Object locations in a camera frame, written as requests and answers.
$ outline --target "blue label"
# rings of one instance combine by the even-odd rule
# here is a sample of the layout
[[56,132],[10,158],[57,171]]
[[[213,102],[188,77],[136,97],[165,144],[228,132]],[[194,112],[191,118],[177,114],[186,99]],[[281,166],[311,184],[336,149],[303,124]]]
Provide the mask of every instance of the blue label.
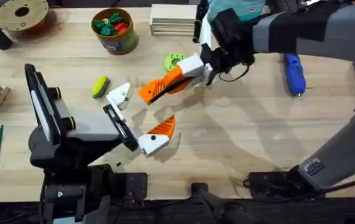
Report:
[[120,42],[117,40],[100,39],[100,42],[103,44],[103,46],[107,50],[112,50],[112,51],[122,50],[122,46],[121,46]]

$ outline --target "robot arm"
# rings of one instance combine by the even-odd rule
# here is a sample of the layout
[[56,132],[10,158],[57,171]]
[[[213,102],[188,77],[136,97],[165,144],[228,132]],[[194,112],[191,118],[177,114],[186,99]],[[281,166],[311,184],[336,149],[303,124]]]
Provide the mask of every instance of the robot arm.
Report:
[[[305,54],[355,61],[355,5],[352,1],[321,1],[298,12],[262,15],[249,21],[240,21],[230,8],[218,13],[211,21],[211,28],[220,47],[211,50],[207,44],[202,44],[200,56],[194,54],[180,61],[163,79],[144,86],[140,94],[148,104],[165,93],[177,93],[193,83],[210,85],[218,73],[228,73],[240,63],[249,69],[256,53]],[[329,189],[354,174],[355,117],[289,173],[253,172],[248,181],[254,198],[271,197],[270,192],[274,196],[292,198]],[[265,176],[276,180],[267,185],[279,188],[267,189],[262,184]]]
[[355,62],[355,5],[318,2],[296,13],[260,19],[253,27],[253,49]]

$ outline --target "blue glue gun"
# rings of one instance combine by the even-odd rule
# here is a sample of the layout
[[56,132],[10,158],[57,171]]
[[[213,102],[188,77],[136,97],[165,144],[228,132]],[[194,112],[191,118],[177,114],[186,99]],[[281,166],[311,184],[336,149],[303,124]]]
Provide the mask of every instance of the blue glue gun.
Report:
[[306,80],[300,58],[297,55],[286,54],[284,55],[284,62],[288,89],[293,96],[302,98],[302,94],[306,90]]

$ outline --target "white plastic part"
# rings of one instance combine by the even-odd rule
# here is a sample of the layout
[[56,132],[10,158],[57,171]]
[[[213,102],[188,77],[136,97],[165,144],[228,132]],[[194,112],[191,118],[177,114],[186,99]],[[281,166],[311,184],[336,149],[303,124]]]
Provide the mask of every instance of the white plastic part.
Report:
[[106,97],[110,103],[114,102],[120,110],[124,110],[128,107],[132,94],[130,83],[125,83],[110,91]]
[[201,76],[202,69],[204,67],[204,63],[197,53],[194,53],[192,56],[179,61],[177,65],[181,68],[182,75],[184,77]]
[[168,142],[168,136],[163,134],[144,134],[138,138],[139,149],[146,156],[153,155],[165,147]]
[[38,114],[40,125],[42,125],[43,132],[45,133],[46,139],[50,141],[50,127],[46,121],[45,113],[43,112],[42,107],[40,106],[38,96],[34,90],[31,91],[32,102],[34,103],[34,109],[36,114]]
[[209,48],[212,49],[212,31],[211,31],[211,25],[208,22],[208,14],[209,11],[207,12],[207,14],[204,16],[204,18],[202,19],[202,25],[201,25],[201,33],[200,33],[200,54],[201,54],[201,50],[202,44],[208,44]]

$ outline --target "green spool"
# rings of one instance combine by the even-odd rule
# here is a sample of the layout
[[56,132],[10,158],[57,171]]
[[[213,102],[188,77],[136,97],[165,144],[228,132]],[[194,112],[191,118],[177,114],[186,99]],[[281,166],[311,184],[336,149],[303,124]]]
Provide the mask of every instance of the green spool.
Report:
[[165,70],[167,72],[170,72],[174,67],[176,67],[176,64],[184,59],[183,54],[170,54],[165,58],[164,61],[164,66]]

